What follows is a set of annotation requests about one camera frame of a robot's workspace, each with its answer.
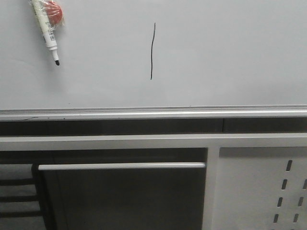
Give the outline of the white dry-erase marker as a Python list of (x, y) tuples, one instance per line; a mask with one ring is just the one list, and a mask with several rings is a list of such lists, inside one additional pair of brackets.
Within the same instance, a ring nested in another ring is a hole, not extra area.
[(44, 0), (31, 0), (30, 2), (39, 24), (39, 28), (41, 29), (46, 47), (52, 54), (55, 64), (59, 66), (58, 44), (54, 35), (54, 27), (51, 25), (47, 14), (47, 2)]

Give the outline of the white horizontal rail bar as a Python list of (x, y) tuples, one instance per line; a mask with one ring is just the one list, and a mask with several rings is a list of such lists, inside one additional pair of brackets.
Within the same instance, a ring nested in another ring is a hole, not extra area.
[(205, 168), (203, 162), (139, 162), (139, 163), (91, 163), (91, 164), (46, 164), (39, 165), (39, 171), (70, 170), (115, 170), (115, 169), (179, 169)]

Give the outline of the white perforated metal panel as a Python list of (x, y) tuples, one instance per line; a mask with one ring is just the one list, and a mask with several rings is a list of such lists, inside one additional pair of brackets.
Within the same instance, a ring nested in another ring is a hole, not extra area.
[(307, 149), (222, 148), (214, 230), (304, 230)]

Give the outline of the white whiteboard with aluminium frame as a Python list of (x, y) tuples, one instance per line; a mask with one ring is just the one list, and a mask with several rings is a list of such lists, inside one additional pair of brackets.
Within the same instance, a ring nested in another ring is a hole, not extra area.
[(59, 65), (0, 3), (2, 121), (307, 115), (304, 0), (61, 0)]

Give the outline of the dark grey panel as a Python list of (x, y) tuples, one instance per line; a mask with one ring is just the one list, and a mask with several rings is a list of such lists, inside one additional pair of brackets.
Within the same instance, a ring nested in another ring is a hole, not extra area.
[(205, 169), (45, 171), (60, 230), (199, 230)]

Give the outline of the white metal rack frame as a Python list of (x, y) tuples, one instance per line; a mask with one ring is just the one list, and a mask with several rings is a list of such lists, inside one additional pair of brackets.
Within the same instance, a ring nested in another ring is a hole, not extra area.
[(174, 149), (206, 148), (207, 175), (202, 228), (213, 230), (215, 184), (218, 159), (222, 148), (305, 147), (305, 133), (281, 134), (191, 134), (132, 135), (87, 137), (3, 137), (0, 148), (17, 150), (112, 150), (112, 149)]

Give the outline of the red round magnet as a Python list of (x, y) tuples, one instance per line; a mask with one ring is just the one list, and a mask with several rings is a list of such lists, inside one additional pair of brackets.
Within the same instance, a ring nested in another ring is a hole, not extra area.
[(47, 16), (51, 28), (53, 30), (57, 29), (59, 26), (64, 25), (64, 13), (60, 4), (55, 0), (40, 0), (43, 15)]

